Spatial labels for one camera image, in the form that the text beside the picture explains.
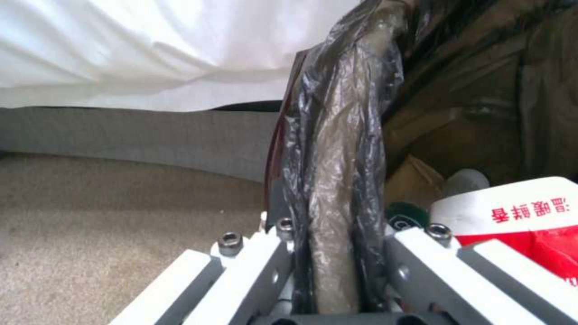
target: bolt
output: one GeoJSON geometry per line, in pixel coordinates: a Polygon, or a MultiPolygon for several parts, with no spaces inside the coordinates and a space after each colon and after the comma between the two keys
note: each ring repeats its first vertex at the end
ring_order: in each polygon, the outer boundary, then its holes
{"type": "Polygon", "coordinates": [[[281,218],[275,225],[277,228],[277,236],[284,241],[293,240],[293,220],[291,218],[281,218]]]}
{"type": "Polygon", "coordinates": [[[425,233],[442,246],[446,248],[450,246],[452,234],[448,226],[441,223],[430,223],[426,226],[425,233]]]}
{"type": "Polygon", "coordinates": [[[218,251],[223,256],[235,256],[243,248],[243,236],[234,231],[226,232],[218,239],[217,243],[218,251]]]}

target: plastic bag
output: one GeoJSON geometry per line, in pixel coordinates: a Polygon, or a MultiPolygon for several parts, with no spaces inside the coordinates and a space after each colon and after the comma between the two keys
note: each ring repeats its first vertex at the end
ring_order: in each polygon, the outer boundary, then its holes
{"type": "Polygon", "coordinates": [[[380,117],[403,80],[395,40],[406,9],[360,4],[308,52],[292,87],[282,169],[295,225],[294,311],[315,311],[315,295],[317,312],[358,312],[358,279],[370,309],[383,309],[380,117]]]}

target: white fabric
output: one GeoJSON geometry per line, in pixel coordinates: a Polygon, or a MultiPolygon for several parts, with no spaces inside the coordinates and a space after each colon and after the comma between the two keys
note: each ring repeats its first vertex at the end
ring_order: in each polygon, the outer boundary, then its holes
{"type": "Polygon", "coordinates": [[[191,111],[281,99],[358,0],[1,0],[0,106],[191,111]]]}

